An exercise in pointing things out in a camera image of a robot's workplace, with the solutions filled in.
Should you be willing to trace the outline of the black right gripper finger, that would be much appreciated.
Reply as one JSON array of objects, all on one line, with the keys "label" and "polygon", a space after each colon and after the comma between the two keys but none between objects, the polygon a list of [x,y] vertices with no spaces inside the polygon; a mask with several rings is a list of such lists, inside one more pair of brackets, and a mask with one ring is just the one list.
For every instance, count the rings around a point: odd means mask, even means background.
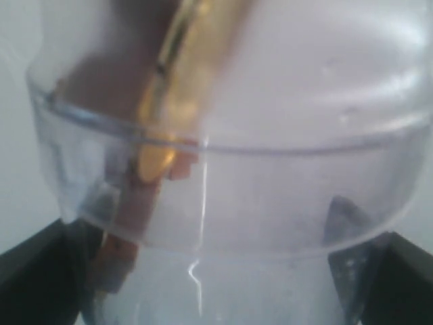
[{"label": "black right gripper finger", "polygon": [[432,254],[393,233],[361,323],[432,325]]}]

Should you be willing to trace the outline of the dark right gripper tip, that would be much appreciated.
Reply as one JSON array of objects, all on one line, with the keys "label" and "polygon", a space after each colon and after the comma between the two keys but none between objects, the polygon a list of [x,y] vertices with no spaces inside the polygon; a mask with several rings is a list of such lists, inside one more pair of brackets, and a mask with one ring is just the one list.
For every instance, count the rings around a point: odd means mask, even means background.
[{"label": "dark right gripper tip", "polygon": [[102,238],[83,220],[58,219],[1,254],[1,323],[95,324],[89,271]]}]

